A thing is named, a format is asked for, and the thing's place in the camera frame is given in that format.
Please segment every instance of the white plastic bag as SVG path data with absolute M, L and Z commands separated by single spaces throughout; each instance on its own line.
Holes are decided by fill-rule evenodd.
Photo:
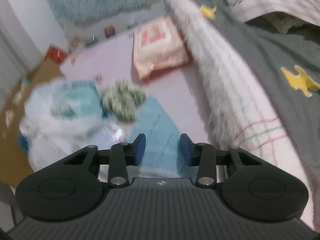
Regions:
M 20 123 L 20 132 L 28 141 L 28 161 L 34 171 L 87 145 L 95 144 L 98 149 L 107 149 L 125 139 L 120 128 L 112 121 L 102 118 L 102 108 L 82 112 L 81 102 L 64 102 L 63 94 L 72 86 L 72 83 L 65 79 L 54 79 L 36 87 L 25 103 L 25 116 Z M 83 105 L 85 106 L 88 100 L 95 104 L 95 100 L 99 101 L 98 94 L 96 96 L 96 99 L 85 97 Z M 61 109 L 61 113 L 64 113 L 66 106 L 76 106 L 73 109 L 76 109 L 77 114 L 71 118 L 57 114 Z

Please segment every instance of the plastic bag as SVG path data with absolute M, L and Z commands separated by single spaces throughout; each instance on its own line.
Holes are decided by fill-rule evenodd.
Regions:
M 85 81 L 91 84 L 91 89 L 95 89 L 93 82 Z M 45 85 L 40 85 L 34 88 L 30 98 L 25 103 L 25 116 L 20 123 L 20 132 L 27 138 L 32 138 L 37 134 L 44 134 L 46 136 L 84 136 L 92 129 L 101 127 L 102 121 L 102 107 L 99 104 L 99 97 L 97 92 L 92 94 L 94 97 L 90 102 L 95 103 L 95 110 L 83 110 L 81 106 L 87 105 L 87 97 L 81 100 L 81 96 L 77 96 L 75 101 L 64 103 L 58 99 L 59 93 L 65 95 L 67 92 L 73 90 L 72 84 L 79 82 L 68 82 L 63 78 L 51 80 Z M 72 116 L 63 116 L 63 111 L 66 107 L 73 111 Z
M 95 85 L 89 81 L 60 78 L 33 90 L 25 103 L 20 132 L 27 139 L 28 161 L 34 171 L 87 145 L 109 149 L 125 140 L 120 128 L 103 119 L 99 102 Z M 102 173 L 105 180 L 107 173 Z

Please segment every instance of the cardboard box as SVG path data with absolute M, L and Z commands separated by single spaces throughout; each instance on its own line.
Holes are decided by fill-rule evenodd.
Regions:
M 0 181 L 11 186 L 17 186 L 26 176 L 33 171 L 28 163 L 27 154 L 18 143 L 19 123 L 24 114 L 24 102 L 29 98 L 33 88 L 43 82 L 48 82 L 54 77 L 63 76 L 59 66 L 50 59 L 45 60 L 39 67 L 28 75 L 30 85 L 26 87 L 18 106 L 12 103 L 12 98 L 20 90 L 20 83 L 12 89 L 0 113 Z M 13 111 L 12 122 L 7 128 L 5 113 Z

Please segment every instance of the circular pad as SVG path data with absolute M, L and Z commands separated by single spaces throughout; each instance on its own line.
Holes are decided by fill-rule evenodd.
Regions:
M 98 205 L 101 182 L 78 165 L 49 166 L 24 179 L 16 200 L 27 216 L 62 221 L 82 216 Z
M 49 179 L 39 186 L 39 193 L 49 199 L 62 199 L 70 196 L 76 185 L 70 179 Z
M 237 213 L 270 222 L 300 217 L 308 202 L 305 185 L 272 165 L 239 169 L 223 183 L 221 196 Z

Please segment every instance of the metal screw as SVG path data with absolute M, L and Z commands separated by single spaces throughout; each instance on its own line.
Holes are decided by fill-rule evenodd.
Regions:
M 114 178 L 112 178 L 111 179 L 111 181 L 110 181 L 113 185 L 122 185 L 122 184 L 124 184 L 124 183 L 126 183 L 127 181 L 126 181 L 126 179 L 125 178 L 123 178 L 123 177 L 114 177 Z
M 214 183 L 214 179 L 210 177 L 201 177 L 200 179 L 198 179 L 198 182 L 202 185 L 209 186 Z

